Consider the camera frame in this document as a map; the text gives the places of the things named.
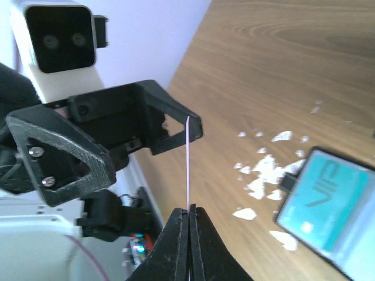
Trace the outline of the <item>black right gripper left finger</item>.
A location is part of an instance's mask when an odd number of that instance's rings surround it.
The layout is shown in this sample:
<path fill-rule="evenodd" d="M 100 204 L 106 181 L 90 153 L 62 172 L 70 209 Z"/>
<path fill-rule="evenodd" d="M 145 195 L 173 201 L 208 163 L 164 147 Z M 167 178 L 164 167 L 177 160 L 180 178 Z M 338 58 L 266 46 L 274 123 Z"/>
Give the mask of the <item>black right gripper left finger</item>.
<path fill-rule="evenodd" d="M 188 226 L 188 212 L 182 208 L 175 208 L 150 254 L 128 280 L 188 280 Z"/>

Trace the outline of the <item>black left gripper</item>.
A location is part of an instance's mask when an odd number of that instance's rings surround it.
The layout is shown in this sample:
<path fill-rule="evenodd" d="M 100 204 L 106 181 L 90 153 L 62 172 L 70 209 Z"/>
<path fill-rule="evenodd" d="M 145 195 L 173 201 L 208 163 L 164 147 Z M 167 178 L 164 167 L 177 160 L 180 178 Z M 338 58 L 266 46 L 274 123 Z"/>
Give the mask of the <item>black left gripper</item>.
<path fill-rule="evenodd" d="M 12 111 L 6 124 L 33 187 L 51 207 L 114 184 L 115 170 L 127 167 L 133 152 L 150 148 L 158 155 L 203 137 L 201 117 L 155 80 L 45 106 Z M 162 127 L 165 115 L 184 125 L 184 130 L 169 136 Z"/>

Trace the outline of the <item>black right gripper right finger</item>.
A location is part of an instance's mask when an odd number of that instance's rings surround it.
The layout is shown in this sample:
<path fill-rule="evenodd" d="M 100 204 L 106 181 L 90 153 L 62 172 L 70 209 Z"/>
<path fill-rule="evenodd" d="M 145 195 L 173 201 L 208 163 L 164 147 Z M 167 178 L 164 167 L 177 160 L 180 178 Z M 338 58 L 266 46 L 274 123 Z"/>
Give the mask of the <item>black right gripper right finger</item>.
<path fill-rule="evenodd" d="M 189 212 L 190 280 L 252 280 L 229 252 L 208 213 L 195 204 Z"/>

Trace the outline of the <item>red white credit card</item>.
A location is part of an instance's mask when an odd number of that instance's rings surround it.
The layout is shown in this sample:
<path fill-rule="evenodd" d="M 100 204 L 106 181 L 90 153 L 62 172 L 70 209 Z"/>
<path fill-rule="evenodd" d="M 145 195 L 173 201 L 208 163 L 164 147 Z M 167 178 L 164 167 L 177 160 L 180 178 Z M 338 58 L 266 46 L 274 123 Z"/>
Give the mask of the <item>red white credit card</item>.
<path fill-rule="evenodd" d="M 190 277 L 190 230 L 189 230 L 189 217 L 190 217 L 190 116 L 186 119 L 186 199 L 187 199 L 187 233 L 188 233 L 188 251 L 187 251 L 187 280 L 191 281 Z"/>

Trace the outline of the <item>teal white credit card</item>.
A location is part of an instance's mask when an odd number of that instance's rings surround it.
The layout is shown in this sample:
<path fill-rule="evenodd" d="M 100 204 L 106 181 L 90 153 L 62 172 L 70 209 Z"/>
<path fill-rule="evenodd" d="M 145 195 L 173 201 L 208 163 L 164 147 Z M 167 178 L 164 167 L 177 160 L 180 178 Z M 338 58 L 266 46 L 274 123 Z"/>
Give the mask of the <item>teal white credit card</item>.
<path fill-rule="evenodd" d="M 310 152 L 276 222 L 319 252 L 335 243 L 374 184 L 374 169 L 321 149 Z"/>

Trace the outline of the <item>black leather card holder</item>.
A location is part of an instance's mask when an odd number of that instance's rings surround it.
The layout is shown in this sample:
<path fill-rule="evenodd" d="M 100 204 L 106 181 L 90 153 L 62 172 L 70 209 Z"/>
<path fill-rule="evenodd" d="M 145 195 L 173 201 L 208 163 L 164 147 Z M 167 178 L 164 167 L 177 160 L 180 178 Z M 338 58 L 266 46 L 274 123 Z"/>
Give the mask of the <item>black leather card holder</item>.
<path fill-rule="evenodd" d="M 350 280 L 374 280 L 374 167 L 315 146 L 275 222 Z"/>

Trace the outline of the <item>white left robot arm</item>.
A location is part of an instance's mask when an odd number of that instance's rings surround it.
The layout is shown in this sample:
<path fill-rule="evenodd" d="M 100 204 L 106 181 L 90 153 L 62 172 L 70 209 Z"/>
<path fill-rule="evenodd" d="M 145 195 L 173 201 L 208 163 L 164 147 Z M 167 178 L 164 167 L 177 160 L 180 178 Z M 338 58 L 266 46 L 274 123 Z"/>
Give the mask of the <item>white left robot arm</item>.
<path fill-rule="evenodd" d="M 186 229 L 164 230 L 134 153 L 202 135 L 156 81 L 1 66 L 1 279 L 184 279 Z"/>

